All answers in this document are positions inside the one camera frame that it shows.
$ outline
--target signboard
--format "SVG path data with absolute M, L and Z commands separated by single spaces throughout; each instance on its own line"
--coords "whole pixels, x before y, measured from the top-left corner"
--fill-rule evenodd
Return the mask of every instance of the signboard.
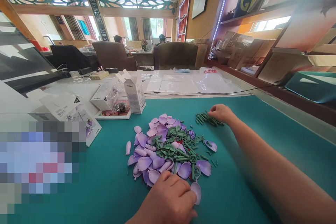
M 58 23 L 59 23 L 60 25 L 64 25 L 61 16 L 55 16 L 55 18 L 57 19 L 57 21 L 58 21 Z
M 108 38 L 108 35 L 107 35 L 107 32 L 106 32 L 106 28 L 105 28 L 105 25 L 104 25 L 104 22 L 103 22 L 103 18 L 100 15 L 100 11 L 99 11 L 99 8 L 98 8 L 98 1 L 97 0 L 89 0 L 89 4 L 92 8 L 93 16 L 96 20 L 97 28 L 98 28 L 98 31 L 100 33 L 100 37 L 101 37 L 102 41 L 109 41 L 109 38 Z

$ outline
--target teal cutting mat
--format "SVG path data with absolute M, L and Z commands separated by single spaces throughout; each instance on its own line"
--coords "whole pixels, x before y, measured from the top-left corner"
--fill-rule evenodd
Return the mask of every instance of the teal cutting mat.
M 235 163 L 239 148 L 228 126 L 197 125 L 195 114 L 224 103 L 274 149 L 336 199 L 336 147 L 289 119 L 255 96 L 228 98 L 190 98 L 146 100 L 142 115 L 130 120 L 99 121 L 103 127 L 86 153 L 73 158 L 81 161 L 72 183 L 59 184 L 57 194 L 22 196 L 8 223 L 124 223 L 140 207 L 148 189 L 141 179 L 134 181 L 133 166 L 127 168 L 126 142 L 134 142 L 134 126 L 144 132 L 148 123 L 163 113 L 184 120 L 196 134 L 217 143 L 210 177 L 198 182 L 202 200 L 195 209 L 193 223 L 272 223 L 277 221 L 272 208 L 244 180 Z M 205 153 L 199 144 L 197 153 Z

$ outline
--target black monitor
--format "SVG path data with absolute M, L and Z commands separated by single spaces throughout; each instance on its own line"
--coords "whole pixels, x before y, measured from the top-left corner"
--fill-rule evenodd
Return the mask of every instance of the black monitor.
M 0 80 L 25 96 L 61 78 L 55 67 L 0 12 Z

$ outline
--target person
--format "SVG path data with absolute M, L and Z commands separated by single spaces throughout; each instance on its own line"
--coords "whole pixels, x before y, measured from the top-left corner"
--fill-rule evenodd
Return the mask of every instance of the person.
M 166 42 L 166 37 L 163 34 L 160 34 L 159 40 L 160 40 L 160 43 L 157 43 L 154 46 L 159 46 L 159 45 L 165 43 Z
M 217 104 L 208 115 L 231 128 L 250 165 L 253 182 L 283 223 L 336 223 L 336 202 L 239 120 L 229 107 Z M 165 171 L 127 224 L 189 223 L 197 217 L 195 202 L 196 195 L 189 184 Z
M 114 39 L 114 42 L 124 45 L 124 39 L 122 37 L 120 37 L 119 35 L 115 35 L 113 37 L 113 39 Z M 126 55 L 127 56 L 132 56 L 132 53 L 128 50 L 128 48 L 125 45 L 124 45 L 124 47 L 125 47 Z

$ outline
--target hand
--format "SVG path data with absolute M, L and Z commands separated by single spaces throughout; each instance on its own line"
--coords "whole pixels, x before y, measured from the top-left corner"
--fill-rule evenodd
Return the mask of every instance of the hand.
M 208 115 L 226 124 L 238 119 L 231 109 L 224 104 L 214 105 L 208 112 Z
M 187 181 L 164 171 L 138 212 L 126 224 L 189 223 L 197 217 L 193 209 L 196 200 Z

